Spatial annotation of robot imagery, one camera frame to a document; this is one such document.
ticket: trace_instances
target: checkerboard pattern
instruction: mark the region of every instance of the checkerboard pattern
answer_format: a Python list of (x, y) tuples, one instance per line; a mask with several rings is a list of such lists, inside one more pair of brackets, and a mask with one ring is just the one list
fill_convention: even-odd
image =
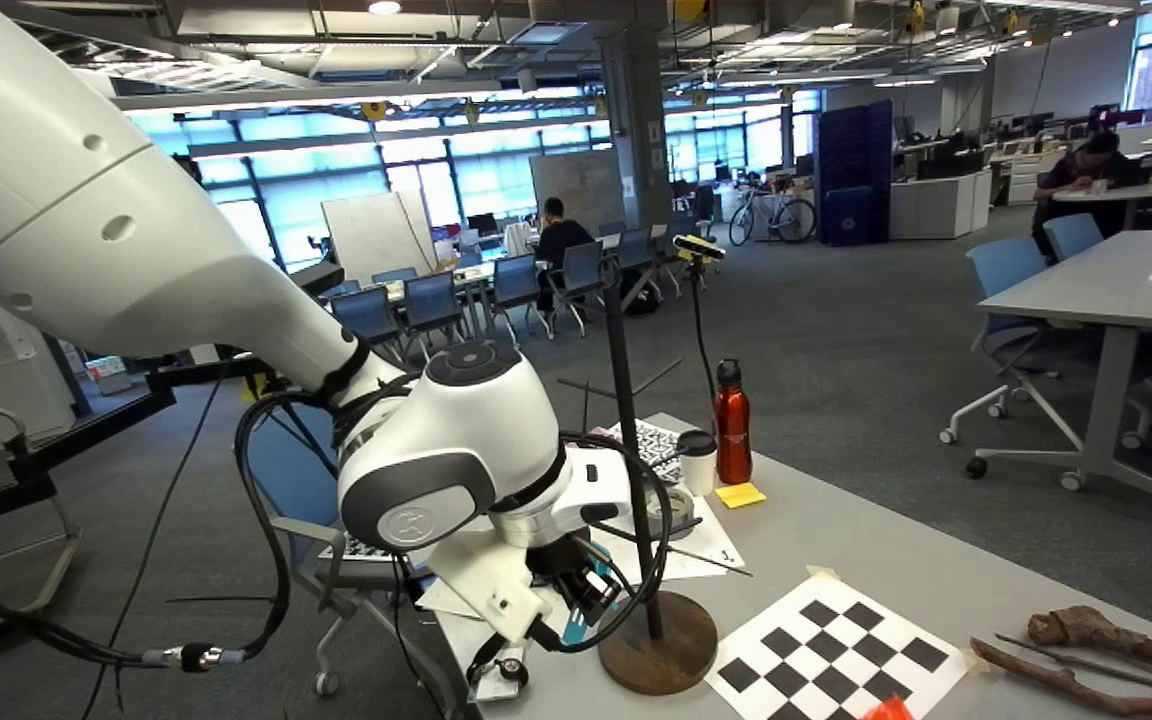
[(745, 720), (861, 720), (893, 694), (926, 716), (963, 670), (951, 643), (811, 574), (724, 634), (708, 684)]

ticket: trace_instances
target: floor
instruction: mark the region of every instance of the floor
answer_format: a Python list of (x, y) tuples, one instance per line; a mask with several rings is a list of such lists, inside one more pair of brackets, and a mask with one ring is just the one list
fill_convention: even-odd
[[(1022, 223), (1022, 213), (1001, 213), (980, 237), (1006, 237)], [(1022, 462), (996, 462), (987, 480), (963, 480), (969, 446), (936, 441), (942, 414), (990, 382), (987, 363), (969, 353), (974, 333), (963, 267), (969, 242), (736, 248), (702, 284), (702, 337), (712, 359), (736, 356), (745, 363), (753, 442), (763, 454), (1152, 621), (1152, 498), (1113, 485), (1066, 494), (1057, 471)], [(600, 333), (603, 325), (592, 337), (558, 325), (555, 345), (527, 337), (527, 356), (544, 372), (569, 429), (580, 423), (580, 391), (558, 380), (609, 382), (609, 345)], [(635, 396), (640, 411), (708, 414), (683, 301), (631, 314), (628, 345), (635, 380), (683, 359)], [(61, 498), (85, 548), (52, 602), (52, 621), (101, 639), (112, 632), (144, 553), (144, 531), (205, 399), (205, 386), (181, 391), (174, 407), (54, 471)], [(182, 594), (259, 594), (272, 589), (268, 557), (254, 543), (254, 523), (228, 458), (234, 411), (234, 386), (225, 386), (181, 471), (164, 535), (121, 632), (124, 648), (166, 639), (239, 643), (259, 628), (263, 602), (254, 601), (182, 602)], [(613, 418), (613, 403), (592, 399), (592, 418)], [(1036, 411), (1022, 403), (1012, 418), (970, 414), (963, 423), (963, 442), (1032, 441), (1057, 442), (1057, 431), (1036, 423)], [(45, 519), (6, 519), (0, 526), (0, 535), (18, 531), (45, 531)], [(878, 543), (863, 526), (850, 531), (855, 543)], [(353, 622), (341, 643), (347, 648), (341, 652), (342, 691), (320, 703), (306, 680), (310, 639), (325, 622), (328, 616), (317, 613), (317, 601), (295, 594), (284, 632), (259, 660), (207, 677), (124, 670), (124, 708), (106, 677), (90, 716), (433, 716), (427, 694), (413, 686), (400, 665), (397, 639), (371, 622)], [(0, 632), (0, 716), (85, 716), (90, 680), (88, 665)]]

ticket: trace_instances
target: ceiling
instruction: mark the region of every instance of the ceiling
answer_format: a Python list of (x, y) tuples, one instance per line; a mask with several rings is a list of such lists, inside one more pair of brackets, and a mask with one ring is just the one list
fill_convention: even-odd
[(600, 88), (595, 34), (644, 23), (683, 84), (974, 70), (1139, 0), (0, 0), (124, 107)]

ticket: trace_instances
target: computer monitor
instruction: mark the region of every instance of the computer monitor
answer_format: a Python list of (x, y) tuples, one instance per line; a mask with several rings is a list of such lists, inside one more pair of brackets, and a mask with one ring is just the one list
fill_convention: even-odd
[(474, 226), (481, 237), (497, 237), (498, 231), (497, 213), (468, 214), (463, 223)]

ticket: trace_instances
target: round base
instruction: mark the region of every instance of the round base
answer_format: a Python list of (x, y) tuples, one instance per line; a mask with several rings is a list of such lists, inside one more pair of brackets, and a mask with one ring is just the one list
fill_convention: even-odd
[(640, 694), (671, 694), (701, 684), (721, 648), (721, 632), (696, 601), (661, 591), (655, 602), (661, 634), (648, 628), (648, 606), (635, 606), (600, 643), (603, 670)]

